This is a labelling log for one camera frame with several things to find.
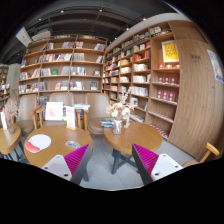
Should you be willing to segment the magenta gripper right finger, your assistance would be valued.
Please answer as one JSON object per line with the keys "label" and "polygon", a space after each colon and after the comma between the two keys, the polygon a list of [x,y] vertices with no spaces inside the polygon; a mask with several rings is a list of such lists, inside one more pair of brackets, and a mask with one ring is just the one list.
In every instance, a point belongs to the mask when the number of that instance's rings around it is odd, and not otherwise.
{"label": "magenta gripper right finger", "polygon": [[158,155],[137,144],[132,144],[132,155],[144,185],[182,169],[169,155]]}

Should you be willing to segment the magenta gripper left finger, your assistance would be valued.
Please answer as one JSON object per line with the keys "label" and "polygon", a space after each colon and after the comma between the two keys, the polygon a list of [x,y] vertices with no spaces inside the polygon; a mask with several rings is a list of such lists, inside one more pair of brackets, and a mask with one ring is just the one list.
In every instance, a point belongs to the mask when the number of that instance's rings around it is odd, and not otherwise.
{"label": "magenta gripper left finger", "polygon": [[84,176],[90,156],[91,147],[87,144],[66,156],[54,156],[42,169],[79,185]]}

